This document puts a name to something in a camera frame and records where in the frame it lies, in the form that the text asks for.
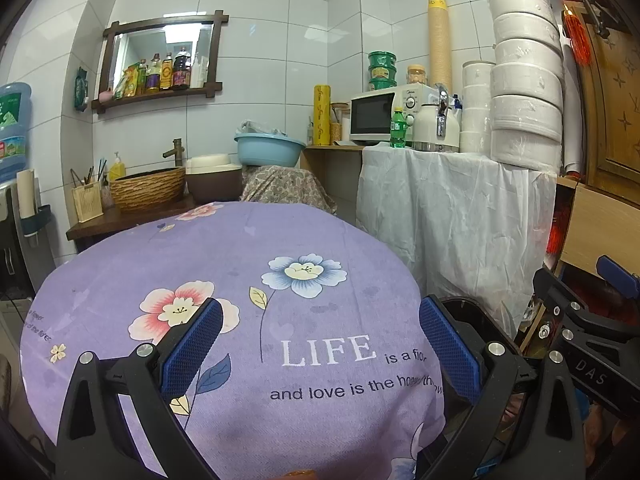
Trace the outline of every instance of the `woven basin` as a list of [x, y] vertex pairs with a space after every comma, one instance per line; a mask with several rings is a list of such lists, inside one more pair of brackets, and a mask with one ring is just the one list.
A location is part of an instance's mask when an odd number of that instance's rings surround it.
[[147, 171], [111, 182], [111, 196], [122, 211], [153, 209], [178, 200], [184, 191], [184, 168]]

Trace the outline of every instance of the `paper cup stack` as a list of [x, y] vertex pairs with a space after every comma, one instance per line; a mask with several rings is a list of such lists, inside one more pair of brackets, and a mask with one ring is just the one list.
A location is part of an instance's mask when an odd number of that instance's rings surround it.
[[496, 41], [496, 65], [491, 72], [491, 158], [557, 173], [564, 71], [549, 0], [489, 0], [489, 8]]
[[489, 108], [491, 105], [490, 61], [467, 61], [462, 66], [462, 130], [460, 131], [460, 153], [482, 153], [489, 155], [491, 127]]

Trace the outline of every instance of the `yellow soap bottle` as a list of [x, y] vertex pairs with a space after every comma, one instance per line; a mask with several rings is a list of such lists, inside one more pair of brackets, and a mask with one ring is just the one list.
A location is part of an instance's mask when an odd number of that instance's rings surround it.
[[111, 166], [111, 169], [109, 170], [109, 182], [113, 182], [117, 178], [126, 176], [127, 174], [127, 169], [124, 167], [124, 162], [120, 160], [118, 152], [115, 152], [115, 154], [116, 161], [113, 163], [113, 166]]

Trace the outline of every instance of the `bronze faucet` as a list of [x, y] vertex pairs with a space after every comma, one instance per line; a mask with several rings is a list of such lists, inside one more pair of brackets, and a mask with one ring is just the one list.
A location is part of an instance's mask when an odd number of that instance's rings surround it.
[[175, 167], [182, 167], [182, 154], [184, 153], [184, 148], [182, 147], [182, 139], [174, 139], [174, 148], [169, 150], [168, 152], [164, 152], [162, 154], [162, 158], [167, 158], [168, 156], [175, 155]]

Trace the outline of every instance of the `blue water jug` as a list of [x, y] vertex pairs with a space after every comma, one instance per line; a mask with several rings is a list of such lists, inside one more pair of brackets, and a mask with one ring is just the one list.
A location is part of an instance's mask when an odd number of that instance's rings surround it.
[[31, 87], [0, 86], [0, 182], [27, 167], [27, 131], [31, 124]]

